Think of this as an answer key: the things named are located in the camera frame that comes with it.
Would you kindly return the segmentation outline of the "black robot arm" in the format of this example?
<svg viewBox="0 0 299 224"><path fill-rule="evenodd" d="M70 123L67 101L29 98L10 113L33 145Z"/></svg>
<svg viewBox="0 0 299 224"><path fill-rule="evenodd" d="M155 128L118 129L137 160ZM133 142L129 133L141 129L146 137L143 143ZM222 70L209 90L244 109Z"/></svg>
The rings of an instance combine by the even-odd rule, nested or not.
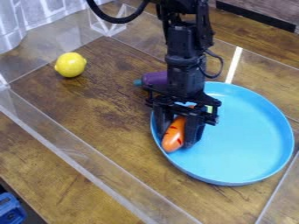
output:
<svg viewBox="0 0 299 224"><path fill-rule="evenodd" d="M193 147L202 139L206 125L218 123L221 101L205 93L208 58L216 54L209 0L162 0L157 13L163 21L167 44L165 84L149 84L147 105L154 110L157 135L163 136L177 116L186 118L183 146Z"/></svg>

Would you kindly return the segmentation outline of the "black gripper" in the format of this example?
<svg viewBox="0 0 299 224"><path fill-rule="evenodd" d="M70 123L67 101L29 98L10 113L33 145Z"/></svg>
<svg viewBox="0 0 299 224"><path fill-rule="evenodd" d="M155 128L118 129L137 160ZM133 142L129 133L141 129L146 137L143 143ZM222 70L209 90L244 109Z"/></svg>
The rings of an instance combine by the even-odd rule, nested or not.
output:
<svg viewBox="0 0 299 224"><path fill-rule="evenodd" d="M171 25L166 30L167 83L145 85L150 92L149 104L154 107L157 135L165 132L174 121L174 116L186 116L185 144L191 148L202 139L206 123L216 125L218 108L222 102L205 93L206 79L216 79L208 73L208 55L222 60L210 51L213 32L202 34L195 24Z"/></svg>

